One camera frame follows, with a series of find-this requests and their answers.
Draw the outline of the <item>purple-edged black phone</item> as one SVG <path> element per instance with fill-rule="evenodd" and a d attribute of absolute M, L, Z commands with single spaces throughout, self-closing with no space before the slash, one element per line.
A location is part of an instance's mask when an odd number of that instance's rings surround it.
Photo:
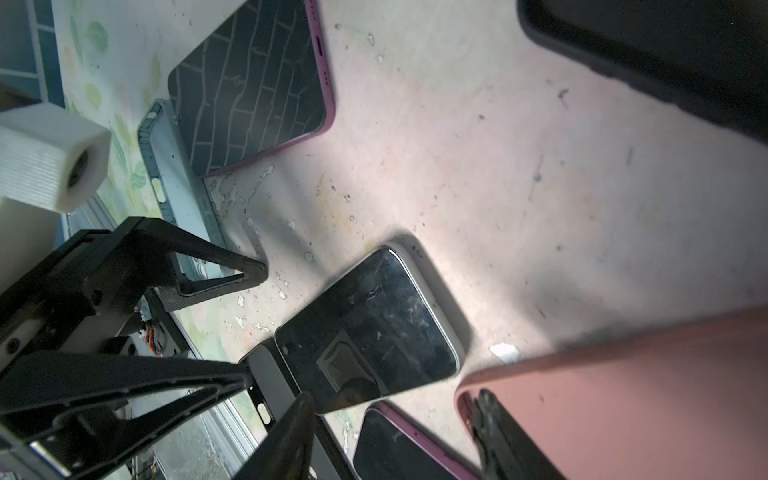
<path fill-rule="evenodd" d="M 314 1 L 246 1 L 167 80 L 191 172 L 236 169 L 326 132 L 335 99 Z"/>

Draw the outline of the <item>white-edged black phone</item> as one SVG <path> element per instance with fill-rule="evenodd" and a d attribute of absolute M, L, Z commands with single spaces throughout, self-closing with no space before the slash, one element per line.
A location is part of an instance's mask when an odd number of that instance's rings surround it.
<path fill-rule="evenodd" d="M 449 379 L 465 357 L 413 257 L 394 242 L 351 267 L 275 341 L 320 415 Z"/>

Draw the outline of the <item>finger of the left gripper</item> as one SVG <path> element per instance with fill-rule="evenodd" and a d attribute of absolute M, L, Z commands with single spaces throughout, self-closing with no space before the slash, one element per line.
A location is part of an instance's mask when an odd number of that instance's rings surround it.
<path fill-rule="evenodd" d="M 130 217 L 89 254 L 89 289 L 137 300 L 153 291 L 168 311 L 263 283 L 268 267 L 159 218 Z"/>
<path fill-rule="evenodd" d="M 246 366 L 227 362 L 39 351 L 1 380 L 1 423 L 26 442 L 68 444 L 88 456 L 127 456 L 251 383 Z M 133 420 L 122 400 L 170 390 L 185 396 Z"/>

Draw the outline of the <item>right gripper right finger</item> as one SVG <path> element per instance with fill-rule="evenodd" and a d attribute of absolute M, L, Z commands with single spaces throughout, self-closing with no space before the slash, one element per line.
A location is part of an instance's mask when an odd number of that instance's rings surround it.
<path fill-rule="evenodd" d="M 469 425 L 484 479 L 564 479 L 490 390 L 473 400 Z"/>

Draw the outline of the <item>light blue phone case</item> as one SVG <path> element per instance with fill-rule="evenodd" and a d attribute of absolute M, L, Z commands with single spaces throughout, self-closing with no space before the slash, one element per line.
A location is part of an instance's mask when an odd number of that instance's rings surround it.
<path fill-rule="evenodd" d="M 202 179 L 189 166 L 171 102 L 156 100 L 138 127 L 138 144 L 162 218 L 218 247 L 228 247 Z"/>

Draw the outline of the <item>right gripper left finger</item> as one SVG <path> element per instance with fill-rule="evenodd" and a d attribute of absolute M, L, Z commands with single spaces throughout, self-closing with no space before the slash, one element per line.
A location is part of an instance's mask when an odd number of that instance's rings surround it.
<path fill-rule="evenodd" d="M 233 479 L 309 479 L 315 424 L 313 398 L 302 393 Z"/>

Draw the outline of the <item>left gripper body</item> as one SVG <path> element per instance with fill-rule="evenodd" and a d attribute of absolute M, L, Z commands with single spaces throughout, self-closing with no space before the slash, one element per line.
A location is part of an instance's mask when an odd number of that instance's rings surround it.
<path fill-rule="evenodd" d="M 173 311 L 153 291 L 137 300 L 90 291 L 89 254 L 113 231 L 77 233 L 2 294 L 1 380 L 17 360 L 39 351 L 143 356 L 131 340 L 141 323 L 139 303 L 146 301 L 157 315 Z M 177 389 L 134 397 L 111 411 L 119 420 L 133 420 L 185 394 Z M 1 467 L 24 479 L 101 479 L 175 428 L 127 456 L 88 456 L 74 444 L 57 452 L 52 441 L 26 443 L 1 423 Z"/>

